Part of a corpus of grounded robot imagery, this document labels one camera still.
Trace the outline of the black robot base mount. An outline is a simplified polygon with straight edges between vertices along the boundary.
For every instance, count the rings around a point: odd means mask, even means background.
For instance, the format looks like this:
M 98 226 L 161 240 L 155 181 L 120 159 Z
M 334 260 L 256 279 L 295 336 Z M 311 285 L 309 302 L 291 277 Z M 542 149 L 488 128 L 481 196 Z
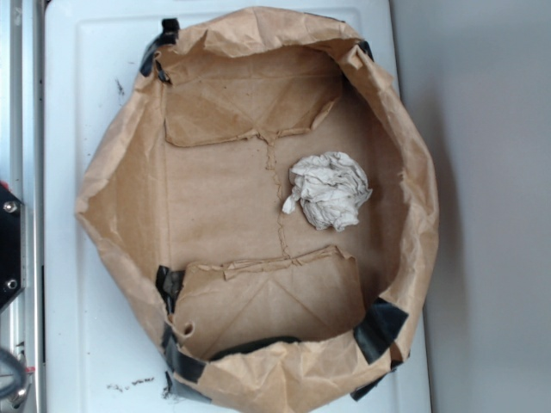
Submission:
M 1 311 L 22 290 L 22 204 L 1 182 Z

